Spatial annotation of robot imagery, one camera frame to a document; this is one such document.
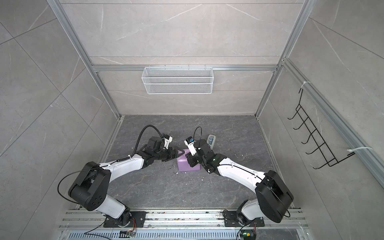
purple box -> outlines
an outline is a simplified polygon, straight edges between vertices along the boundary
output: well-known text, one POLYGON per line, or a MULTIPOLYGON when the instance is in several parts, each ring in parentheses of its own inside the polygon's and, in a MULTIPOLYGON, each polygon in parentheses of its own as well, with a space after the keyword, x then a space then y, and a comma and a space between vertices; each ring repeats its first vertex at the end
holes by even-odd
POLYGON ((177 167, 179 168, 180 172, 187 172, 187 171, 197 171, 200 170, 200 164, 197 164, 194 167, 191 167, 187 161, 187 157, 185 156, 187 153, 189 153, 189 149, 184 149, 185 153, 177 158, 177 167))

mesh basket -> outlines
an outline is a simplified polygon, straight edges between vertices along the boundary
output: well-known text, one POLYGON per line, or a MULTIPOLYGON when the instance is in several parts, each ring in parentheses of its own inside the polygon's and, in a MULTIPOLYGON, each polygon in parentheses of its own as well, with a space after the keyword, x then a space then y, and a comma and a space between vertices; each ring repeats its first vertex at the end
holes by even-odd
POLYGON ((212 93, 211 67, 147 67, 142 80, 148 94, 212 93))

